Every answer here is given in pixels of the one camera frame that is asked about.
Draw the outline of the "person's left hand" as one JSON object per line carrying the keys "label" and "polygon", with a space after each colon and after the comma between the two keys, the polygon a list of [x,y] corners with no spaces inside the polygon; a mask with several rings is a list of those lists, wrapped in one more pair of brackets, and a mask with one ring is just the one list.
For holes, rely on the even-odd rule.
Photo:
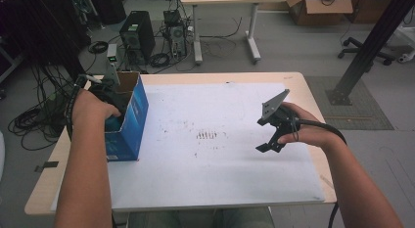
{"label": "person's left hand", "polygon": [[103,128],[110,116],[120,116],[120,111],[113,105],[99,100],[91,92],[81,89],[74,102],[71,120],[73,126]]}

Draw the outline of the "grey floor mat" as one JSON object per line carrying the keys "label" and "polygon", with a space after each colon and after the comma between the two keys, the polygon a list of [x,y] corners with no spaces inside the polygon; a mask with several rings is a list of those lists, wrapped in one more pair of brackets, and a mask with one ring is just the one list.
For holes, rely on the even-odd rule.
{"label": "grey floor mat", "polygon": [[363,81],[349,94],[349,105],[332,105],[327,91],[335,88],[337,76],[307,76],[308,87],[325,121],[342,130],[393,130],[393,126]]}

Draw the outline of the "white device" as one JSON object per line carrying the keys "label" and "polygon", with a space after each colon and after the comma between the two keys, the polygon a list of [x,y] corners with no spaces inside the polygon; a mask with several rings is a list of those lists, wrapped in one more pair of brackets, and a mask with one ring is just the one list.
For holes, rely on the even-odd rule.
{"label": "white device", "polygon": [[409,53],[404,53],[404,54],[402,54],[398,59],[397,59],[397,61],[399,62],[399,63],[401,63],[401,64],[404,64],[404,63],[407,63],[407,62],[410,62],[410,61],[412,61],[413,59],[415,58],[415,49],[414,50],[412,50],[411,52],[409,52]]}

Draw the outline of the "black metal stand beam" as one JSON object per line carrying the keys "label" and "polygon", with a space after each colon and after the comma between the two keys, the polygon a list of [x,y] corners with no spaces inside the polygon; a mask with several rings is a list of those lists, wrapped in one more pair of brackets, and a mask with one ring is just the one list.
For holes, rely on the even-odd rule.
{"label": "black metal stand beam", "polygon": [[415,0],[391,0],[363,42],[345,74],[333,90],[327,90],[329,103],[333,106],[349,106],[349,94],[362,75],[372,67],[376,55],[391,38],[399,24],[404,20]]}

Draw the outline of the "blue cardboard box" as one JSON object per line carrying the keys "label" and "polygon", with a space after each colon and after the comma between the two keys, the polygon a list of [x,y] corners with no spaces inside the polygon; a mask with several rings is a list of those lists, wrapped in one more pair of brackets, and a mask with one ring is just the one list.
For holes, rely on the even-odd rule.
{"label": "blue cardboard box", "polygon": [[115,89],[122,95],[124,102],[128,98],[125,110],[117,123],[117,129],[105,132],[108,161],[138,160],[143,137],[149,102],[139,72],[119,72],[120,85]]}

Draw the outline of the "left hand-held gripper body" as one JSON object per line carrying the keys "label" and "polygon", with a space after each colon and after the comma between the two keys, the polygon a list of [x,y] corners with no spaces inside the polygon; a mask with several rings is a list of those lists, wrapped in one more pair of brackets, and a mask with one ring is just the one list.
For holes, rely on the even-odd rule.
{"label": "left hand-held gripper body", "polygon": [[107,65],[102,79],[92,81],[88,90],[101,101],[115,106],[119,112],[119,120],[124,120],[125,112],[130,98],[128,91],[119,91],[120,80],[114,63]]}

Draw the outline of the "open grey computer tower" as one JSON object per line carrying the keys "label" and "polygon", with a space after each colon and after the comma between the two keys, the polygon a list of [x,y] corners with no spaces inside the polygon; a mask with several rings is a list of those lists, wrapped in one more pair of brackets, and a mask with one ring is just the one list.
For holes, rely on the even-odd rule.
{"label": "open grey computer tower", "polygon": [[164,11],[163,17],[171,55],[175,60],[181,60],[187,56],[185,24],[178,10]]}

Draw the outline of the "person's right hand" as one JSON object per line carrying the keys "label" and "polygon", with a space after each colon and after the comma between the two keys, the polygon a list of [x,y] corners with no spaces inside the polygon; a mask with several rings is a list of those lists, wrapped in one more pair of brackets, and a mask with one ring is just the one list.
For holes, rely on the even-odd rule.
{"label": "person's right hand", "polygon": [[[316,121],[318,119],[310,112],[304,110],[296,104],[284,102],[283,107],[294,111],[300,119]],[[319,147],[324,152],[343,146],[345,142],[335,133],[318,126],[305,125],[300,127],[296,134],[286,134],[278,138],[278,144],[288,144],[302,142],[311,146]]]}

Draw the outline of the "black tape strip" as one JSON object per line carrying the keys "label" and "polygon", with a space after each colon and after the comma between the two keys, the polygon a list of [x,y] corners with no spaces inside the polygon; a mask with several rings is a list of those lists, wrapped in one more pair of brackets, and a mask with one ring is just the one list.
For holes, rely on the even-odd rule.
{"label": "black tape strip", "polygon": [[34,172],[41,173],[45,168],[55,168],[59,164],[58,161],[44,161],[41,165],[37,165],[34,168]]}

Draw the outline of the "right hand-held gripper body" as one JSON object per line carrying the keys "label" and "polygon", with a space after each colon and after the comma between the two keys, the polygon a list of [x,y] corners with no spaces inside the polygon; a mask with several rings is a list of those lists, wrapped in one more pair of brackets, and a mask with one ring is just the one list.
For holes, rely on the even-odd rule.
{"label": "right hand-held gripper body", "polygon": [[300,129],[297,123],[297,114],[289,108],[283,107],[282,103],[290,93],[285,89],[280,94],[262,104],[262,114],[257,123],[261,126],[270,124],[276,128],[277,133],[289,134]]}

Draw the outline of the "black computer tower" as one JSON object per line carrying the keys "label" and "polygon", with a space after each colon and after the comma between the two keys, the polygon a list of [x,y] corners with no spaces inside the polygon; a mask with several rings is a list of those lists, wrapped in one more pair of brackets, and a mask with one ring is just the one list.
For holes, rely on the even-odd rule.
{"label": "black computer tower", "polygon": [[125,49],[135,52],[141,65],[146,65],[156,45],[150,14],[132,11],[126,18],[119,35]]}

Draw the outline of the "white table mat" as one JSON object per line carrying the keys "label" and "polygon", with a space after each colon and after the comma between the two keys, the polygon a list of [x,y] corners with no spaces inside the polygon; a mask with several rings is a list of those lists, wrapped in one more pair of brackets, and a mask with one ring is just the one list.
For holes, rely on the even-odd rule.
{"label": "white table mat", "polygon": [[306,145],[257,146],[274,129],[261,106],[282,83],[147,85],[137,160],[108,165],[115,210],[309,204],[324,201]]}

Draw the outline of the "open brown cardboard box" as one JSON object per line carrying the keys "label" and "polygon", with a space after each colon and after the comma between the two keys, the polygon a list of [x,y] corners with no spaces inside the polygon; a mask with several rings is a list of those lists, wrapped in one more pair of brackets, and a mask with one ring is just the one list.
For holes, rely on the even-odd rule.
{"label": "open brown cardboard box", "polygon": [[353,12],[351,0],[287,0],[297,25],[335,25]]}

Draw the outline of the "small grey power supply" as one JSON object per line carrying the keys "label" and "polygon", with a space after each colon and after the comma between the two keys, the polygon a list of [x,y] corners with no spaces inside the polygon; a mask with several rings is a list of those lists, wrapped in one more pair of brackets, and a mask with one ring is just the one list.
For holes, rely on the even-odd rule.
{"label": "small grey power supply", "polygon": [[107,60],[114,69],[117,69],[119,56],[117,51],[117,45],[115,43],[111,43],[108,45]]}

